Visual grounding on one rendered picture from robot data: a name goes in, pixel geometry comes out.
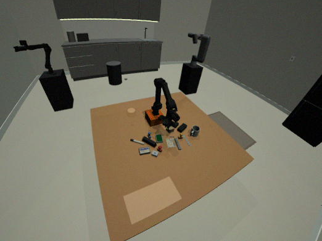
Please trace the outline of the pale inspection card taped to bench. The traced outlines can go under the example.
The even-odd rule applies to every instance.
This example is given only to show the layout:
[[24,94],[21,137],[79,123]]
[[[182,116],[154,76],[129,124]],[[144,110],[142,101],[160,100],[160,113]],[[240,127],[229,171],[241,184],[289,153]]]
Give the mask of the pale inspection card taped to bench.
[[172,139],[165,139],[167,142],[167,146],[169,147],[176,147],[173,138]]

